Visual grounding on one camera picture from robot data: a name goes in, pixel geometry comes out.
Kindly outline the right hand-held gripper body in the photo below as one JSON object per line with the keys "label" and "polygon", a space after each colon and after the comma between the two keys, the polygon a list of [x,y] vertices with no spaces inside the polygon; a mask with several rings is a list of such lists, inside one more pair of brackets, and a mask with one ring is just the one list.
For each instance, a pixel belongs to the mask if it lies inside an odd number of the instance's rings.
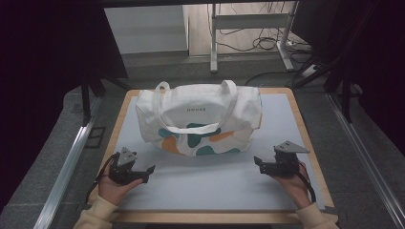
{"label": "right hand-held gripper body", "polygon": [[299,171],[298,154],[308,154],[309,150],[289,140],[273,147],[274,162],[263,162],[268,176],[293,177]]}

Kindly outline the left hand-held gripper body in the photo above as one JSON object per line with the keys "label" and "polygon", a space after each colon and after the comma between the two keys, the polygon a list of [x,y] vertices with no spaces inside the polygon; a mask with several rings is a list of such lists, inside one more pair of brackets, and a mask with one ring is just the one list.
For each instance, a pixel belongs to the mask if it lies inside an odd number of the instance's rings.
{"label": "left hand-held gripper body", "polygon": [[126,185],[147,175],[145,172],[133,171],[137,160],[137,153],[123,147],[120,152],[112,156],[109,178],[117,184]]}

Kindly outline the white tote bag coloured blobs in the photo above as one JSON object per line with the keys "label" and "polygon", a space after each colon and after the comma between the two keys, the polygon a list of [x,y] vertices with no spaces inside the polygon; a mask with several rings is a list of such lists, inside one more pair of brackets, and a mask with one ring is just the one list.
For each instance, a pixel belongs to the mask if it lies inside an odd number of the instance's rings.
{"label": "white tote bag coloured blobs", "polygon": [[231,80],[174,89],[161,82],[139,92],[136,110],[144,141],[185,156],[245,152],[262,121],[260,91]]}

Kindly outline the person's left hand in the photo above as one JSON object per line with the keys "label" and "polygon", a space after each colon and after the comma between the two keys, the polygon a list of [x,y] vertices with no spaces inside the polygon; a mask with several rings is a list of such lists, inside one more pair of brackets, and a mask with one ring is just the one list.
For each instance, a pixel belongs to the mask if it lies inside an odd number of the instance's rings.
{"label": "person's left hand", "polygon": [[101,176],[98,184],[98,195],[118,206],[129,191],[141,185],[142,179],[134,180],[126,185],[117,184],[109,178],[110,167],[111,165],[108,164]]}

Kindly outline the person's right hand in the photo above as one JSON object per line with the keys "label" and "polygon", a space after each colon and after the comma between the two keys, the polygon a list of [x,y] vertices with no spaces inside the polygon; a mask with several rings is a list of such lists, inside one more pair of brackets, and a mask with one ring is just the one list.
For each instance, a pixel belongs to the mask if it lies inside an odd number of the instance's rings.
{"label": "person's right hand", "polygon": [[308,180],[306,164],[300,162],[299,175],[294,175],[290,178],[272,177],[277,180],[285,191],[289,194],[298,209],[304,209],[311,205],[309,199],[309,191],[304,180]]}

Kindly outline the pale grey table mat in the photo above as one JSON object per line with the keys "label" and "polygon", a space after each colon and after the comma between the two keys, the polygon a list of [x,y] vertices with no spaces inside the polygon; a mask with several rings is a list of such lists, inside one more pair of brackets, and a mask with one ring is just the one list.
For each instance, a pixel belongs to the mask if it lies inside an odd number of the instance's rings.
{"label": "pale grey table mat", "polygon": [[117,139],[116,149],[137,154],[136,171],[153,166],[149,181],[119,205],[134,211],[293,211],[295,204],[273,178],[260,172],[258,157],[273,162],[273,147],[287,140],[304,146],[286,94],[262,96],[261,128],[252,134],[246,152],[210,156],[182,156],[164,152],[140,136],[132,96]]}

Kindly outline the black metal stand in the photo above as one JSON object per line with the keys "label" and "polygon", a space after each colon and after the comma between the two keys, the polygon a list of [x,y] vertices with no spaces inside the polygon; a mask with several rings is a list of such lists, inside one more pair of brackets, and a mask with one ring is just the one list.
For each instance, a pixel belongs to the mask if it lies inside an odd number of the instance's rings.
{"label": "black metal stand", "polygon": [[91,104],[90,104],[90,93],[93,93],[93,95],[96,98],[101,98],[106,94],[106,89],[103,85],[103,81],[108,81],[121,89],[125,91],[130,91],[131,87],[122,82],[121,80],[113,77],[107,77],[107,78],[100,78],[94,74],[90,73],[83,73],[80,76],[80,89],[81,89],[81,101],[82,101],[82,109],[83,109],[83,121],[82,121],[82,126],[85,127],[87,126],[92,118],[91,115]]}
{"label": "black metal stand", "polygon": [[341,97],[341,112],[346,120],[351,123],[350,116],[350,101],[352,97],[351,84],[352,79],[348,73],[347,60],[349,58],[349,51],[342,51],[330,63],[321,66],[314,73],[299,82],[291,82],[289,86],[292,90],[301,88],[311,81],[328,74],[328,78],[324,83],[324,91],[326,93],[333,93],[337,90],[339,85],[342,85]]}

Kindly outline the white power strip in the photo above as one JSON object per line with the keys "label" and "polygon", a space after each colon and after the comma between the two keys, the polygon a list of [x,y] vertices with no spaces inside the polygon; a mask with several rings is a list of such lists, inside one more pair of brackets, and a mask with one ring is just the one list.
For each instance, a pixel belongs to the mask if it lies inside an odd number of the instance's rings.
{"label": "white power strip", "polygon": [[301,75],[303,77],[308,77],[308,76],[312,75],[313,73],[317,72],[318,70],[319,70],[319,66],[315,65],[315,64],[312,64],[306,70],[304,70],[301,73]]}

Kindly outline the dark curtain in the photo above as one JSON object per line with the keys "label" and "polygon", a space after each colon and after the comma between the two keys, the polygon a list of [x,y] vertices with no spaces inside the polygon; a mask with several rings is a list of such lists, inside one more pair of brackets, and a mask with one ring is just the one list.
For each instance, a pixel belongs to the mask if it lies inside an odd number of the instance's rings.
{"label": "dark curtain", "polygon": [[302,0],[292,32],[333,69],[324,89],[361,89],[368,116],[405,156],[405,0]]}
{"label": "dark curtain", "polygon": [[126,70],[103,0],[0,0],[0,213],[84,82]]}

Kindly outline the white panel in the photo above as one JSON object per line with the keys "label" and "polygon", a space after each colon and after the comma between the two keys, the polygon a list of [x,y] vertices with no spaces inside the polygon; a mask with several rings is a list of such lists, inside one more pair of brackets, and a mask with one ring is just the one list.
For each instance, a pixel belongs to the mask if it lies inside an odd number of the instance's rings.
{"label": "white panel", "polygon": [[183,6],[108,8],[104,11],[121,54],[188,50]]}

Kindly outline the aluminium rail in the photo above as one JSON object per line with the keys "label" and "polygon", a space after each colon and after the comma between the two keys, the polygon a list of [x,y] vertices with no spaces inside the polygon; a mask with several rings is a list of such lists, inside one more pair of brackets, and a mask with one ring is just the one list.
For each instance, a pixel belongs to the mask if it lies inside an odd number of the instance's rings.
{"label": "aluminium rail", "polygon": [[392,188],[377,169],[369,150],[366,148],[364,142],[358,135],[358,132],[347,120],[347,118],[344,117],[338,98],[333,94],[326,94],[326,98],[330,102],[338,121],[340,122],[344,132],[350,140],[352,147],[354,148],[357,157],[368,174],[375,191],[378,193],[388,211],[388,214],[393,220],[396,229],[405,229],[405,210],[399,203],[399,200],[394,194]]}
{"label": "aluminium rail", "polygon": [[75,166],[84,149],[87,138],[94,126],[99,107],[103,102],[103,98],[96,98],[91,105],[90,120],[82,126],[76,137],[75,141],[64,161],[64,164],[55,180],[52,190],[42,208],[41,213],[33,227],[33,229],[49,229],[53,218],[57,212],[58,206],[63,198],[71,177],[75,171]]}

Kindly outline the white metal desk frame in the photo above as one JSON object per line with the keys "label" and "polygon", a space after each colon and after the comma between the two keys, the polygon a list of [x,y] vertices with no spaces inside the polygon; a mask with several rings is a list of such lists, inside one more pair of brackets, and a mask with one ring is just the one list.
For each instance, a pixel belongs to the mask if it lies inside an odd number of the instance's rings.
{"label": "white metal desk frame", "polygon": [[293,23],[294,15],[299,5],[294,1],[288,12],[271,14],[242,14],[242,15],[218,15],[216,5],[211,5],[211,50],[210,50],[210,71],[218,71],[218,52],[217,52],[217,30],[236,30],[236,29],[283,29],[283,35],[276,42],[276,48],[283,60],[288,72],[293,71],[293,65],[287,54],[286,44],[288,35]]}

